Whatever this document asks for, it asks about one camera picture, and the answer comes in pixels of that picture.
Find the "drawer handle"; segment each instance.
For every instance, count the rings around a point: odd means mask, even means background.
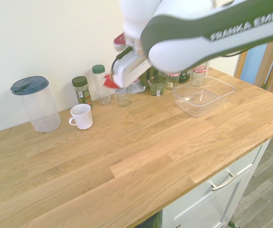
[[[215,186],[214,184],[212,184],[212,187],[213,187],[213,191],[216,191],[216,190],[219,190],[223,187],[225,187],[226,185],[228,185],[229,183],[231,183],[233,180],[235,180],[235,178],[237,177],[237,174],[232,174],[230,172],[230,176],[231,176],[231,179],[229,179],[228,181],[226,181],[225,183],[219,185],[219,186]]]

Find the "glass jar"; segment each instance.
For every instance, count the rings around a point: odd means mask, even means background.
[[[101,105],[107,105],[111,102],[110,91],[107,87],[104,86],[106,79],[106,72],[104,65],[95,65],[92,67],[92,73],[94,78],[94,83],[96,86],[96,95],[98,101]]]
[[[72,84],[76,93],[79,104],[88,104],[93,107],[91,95],[89,92],[89,84],[85,76],[78,76],[72,79]]]
[[[129,106],[132,102],[131,94],[128,94],[121,89],[116,90],[115,98],[117,100],[118,106],[120,107]]]
[[[165,76],[165,88],[166,89],[173,89],[179,83],[181,73],[166,73]]]
[[[203,86],[207,69],[204,66],[197,66],[192,69],[192,85]]]
[[[162,75],[153,76],[150,79],[150,94],[152,96],[162,96],[165,88],[165,77]]]

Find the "laminate floor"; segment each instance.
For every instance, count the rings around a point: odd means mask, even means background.
[[[273,228],[273,138],[231,221],[241,228]]]

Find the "spice jar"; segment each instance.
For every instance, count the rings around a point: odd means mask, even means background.
[[[166,73],[165,76],[165,88],[166,89],[173,89],[179,83],[179,77],[181,73]]]
[[[89,92],[89,84],[87,78],[84,76],[78,76],[72,79],[72,84],[76,92],[79,104],[88,104],[93,107],[91,95]]]

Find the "pitcher lid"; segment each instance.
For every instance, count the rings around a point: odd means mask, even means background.
[[[15,95],[28,95],[36,93],[49,85],[49,81],[43,76],[26,77],[15,82],[11,91]]]

